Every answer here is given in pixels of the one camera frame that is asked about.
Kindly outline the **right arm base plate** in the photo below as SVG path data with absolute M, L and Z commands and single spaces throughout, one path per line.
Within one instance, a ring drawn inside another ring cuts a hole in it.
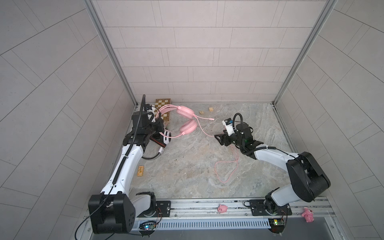
M 255 199 L 248 200 L 243 203 L 246 208 L 249 208 L 253 216 L 283 216 L 283 215 L 292 215 L 292 210 L 289 204 L 284 206 L 266 205 L 266 200 L 264 199 Z

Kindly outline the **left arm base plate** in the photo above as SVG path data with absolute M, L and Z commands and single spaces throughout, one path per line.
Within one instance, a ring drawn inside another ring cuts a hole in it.
M 156 218 L 162 214 L 162 217 L 169 217 L 171 212 L 171 201 L 156 201 L 155 211 L 141 213 L 139 218 Z

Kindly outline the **white black headphones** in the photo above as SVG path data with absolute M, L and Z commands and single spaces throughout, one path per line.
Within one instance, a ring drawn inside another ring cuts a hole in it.
M 147 161 L 155 160 L 157 157 L 159 157 L 163 152 L 164 148 L 171 142 L 171 132 L 167 129 L 165 129 L 164 133 L 155 134 L 150 137 L 150 140 L 157 145 L 160 146 L 160 149 L 158 153 L 154 157 L 144 157 L 142 156 L 142 159 Z

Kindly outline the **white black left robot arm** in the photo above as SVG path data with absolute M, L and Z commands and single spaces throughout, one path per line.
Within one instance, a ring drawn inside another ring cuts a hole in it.
M 101 193 L 92 195 L 88 202 L 94 234 L 128 234 L 138 216 L 157 214 L 153 192 L 142 192 L 130 199 L 129 191 L 150 137 L 162 130 L 163 123 L 155 119 L 153 112 L 135 112 L 132 120 L 133 129 L 123 140 L 116 168 Z

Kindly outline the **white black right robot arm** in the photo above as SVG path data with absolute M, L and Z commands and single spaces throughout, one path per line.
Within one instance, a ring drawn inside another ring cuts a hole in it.
M 290 184 L 277 188 L 265 196 L 262 206 L 269 215 L 277 215 L 282 207 L 302 200 L 310 203 L 331 186 L 331 181 L 308 152 L 287 153 L 276 147 L 254 140 L 253 129 L 246 123 L 235 125 L 232 119 L 222 121 L 222 134 L 214 135 L 222 146 L 236 147 L 254 160 L 270 163 L 286 171 Z

